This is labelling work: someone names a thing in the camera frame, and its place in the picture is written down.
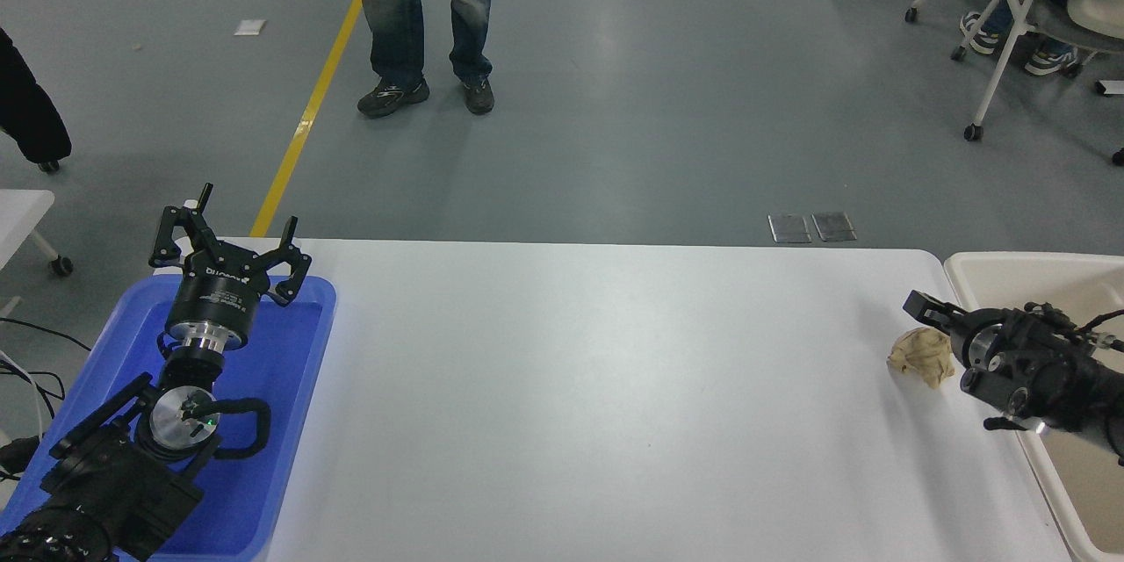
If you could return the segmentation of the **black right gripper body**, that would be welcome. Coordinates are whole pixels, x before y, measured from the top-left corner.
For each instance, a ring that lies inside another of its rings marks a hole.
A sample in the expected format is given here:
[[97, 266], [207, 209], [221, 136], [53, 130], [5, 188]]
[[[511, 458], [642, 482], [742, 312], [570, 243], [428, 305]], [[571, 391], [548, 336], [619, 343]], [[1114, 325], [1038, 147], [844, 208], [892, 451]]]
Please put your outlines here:
[[1014, 383], [1006, 413], [1037, 418], [1057, 430], [1109, 430], [1109, 369], [1093, 357], [1109, 346], [1102, 312], [1077, 325], [1059, 307], [1026, 303], [1006, 323], [1006, 359]]

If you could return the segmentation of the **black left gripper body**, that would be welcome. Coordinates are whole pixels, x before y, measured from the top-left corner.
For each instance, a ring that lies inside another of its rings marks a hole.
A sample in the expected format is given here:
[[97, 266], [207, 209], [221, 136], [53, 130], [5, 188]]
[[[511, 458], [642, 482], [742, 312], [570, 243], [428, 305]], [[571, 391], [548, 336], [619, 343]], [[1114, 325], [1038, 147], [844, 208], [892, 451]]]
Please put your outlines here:
[[185, 257], [184, 274], [165, 321], [170, 335], [185, 335], [192, 323], [212, 323], [229, 335], [250, 335], [262, 294], [268, 293], [265, 271], [246, 270], [230, 259], [214, 261], [196, 253]]

